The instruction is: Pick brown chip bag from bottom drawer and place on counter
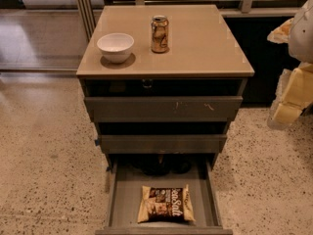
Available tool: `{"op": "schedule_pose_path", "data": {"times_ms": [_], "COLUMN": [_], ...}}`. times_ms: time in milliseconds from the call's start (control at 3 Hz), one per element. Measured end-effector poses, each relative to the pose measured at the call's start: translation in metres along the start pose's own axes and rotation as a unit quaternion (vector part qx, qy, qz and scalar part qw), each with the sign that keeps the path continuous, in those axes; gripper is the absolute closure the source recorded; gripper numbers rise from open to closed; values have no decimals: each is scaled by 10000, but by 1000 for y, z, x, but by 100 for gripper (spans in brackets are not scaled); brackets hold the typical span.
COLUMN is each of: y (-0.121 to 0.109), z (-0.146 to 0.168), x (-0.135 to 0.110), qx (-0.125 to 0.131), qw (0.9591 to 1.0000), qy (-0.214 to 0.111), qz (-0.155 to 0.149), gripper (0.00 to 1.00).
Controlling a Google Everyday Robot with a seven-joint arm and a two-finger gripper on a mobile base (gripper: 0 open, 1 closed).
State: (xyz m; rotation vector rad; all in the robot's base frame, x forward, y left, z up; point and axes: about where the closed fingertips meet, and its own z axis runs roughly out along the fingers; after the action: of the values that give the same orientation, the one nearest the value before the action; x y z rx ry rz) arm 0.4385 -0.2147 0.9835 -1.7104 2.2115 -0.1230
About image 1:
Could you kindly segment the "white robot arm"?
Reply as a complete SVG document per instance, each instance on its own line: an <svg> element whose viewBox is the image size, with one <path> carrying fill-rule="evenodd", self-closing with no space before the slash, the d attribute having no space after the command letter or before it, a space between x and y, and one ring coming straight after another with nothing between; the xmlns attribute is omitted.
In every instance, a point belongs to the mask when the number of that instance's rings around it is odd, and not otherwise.
<svg viewBox="0 0 313 235"><path fill-rule="evenodd" d="M268 126L283 130L313 104L313 0L267 36L273 43L288 44L291 57L300 61L294 70L283 70L268 117Z"/></svg>

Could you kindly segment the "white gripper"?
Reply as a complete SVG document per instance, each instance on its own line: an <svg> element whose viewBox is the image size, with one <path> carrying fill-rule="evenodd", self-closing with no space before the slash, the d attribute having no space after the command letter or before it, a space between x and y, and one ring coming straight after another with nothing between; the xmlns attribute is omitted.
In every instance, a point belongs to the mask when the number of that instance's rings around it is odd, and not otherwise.
<svg viewBox="0 0 313 235"><path fill-rule="evenodd" d="M292 21L288 19L272 30L267 40L277 44L288 43ZM267 124L272 129L283 130L313 104L313 65L301 63L294 70L283 70L275 95Z"/></svg>

